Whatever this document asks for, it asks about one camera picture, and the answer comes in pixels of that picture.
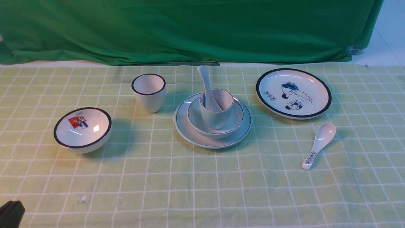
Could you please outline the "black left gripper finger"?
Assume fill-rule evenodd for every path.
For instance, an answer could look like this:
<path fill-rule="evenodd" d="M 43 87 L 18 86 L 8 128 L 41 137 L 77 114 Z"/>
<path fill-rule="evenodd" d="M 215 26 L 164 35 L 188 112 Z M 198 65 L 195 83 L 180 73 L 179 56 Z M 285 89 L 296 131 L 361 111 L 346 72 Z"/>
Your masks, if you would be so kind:
<path fill-rule="evenodd" d="M 0 227 L 18 228 L 25 212 L 21 201 L 8 201 L 0 208 Z"/>

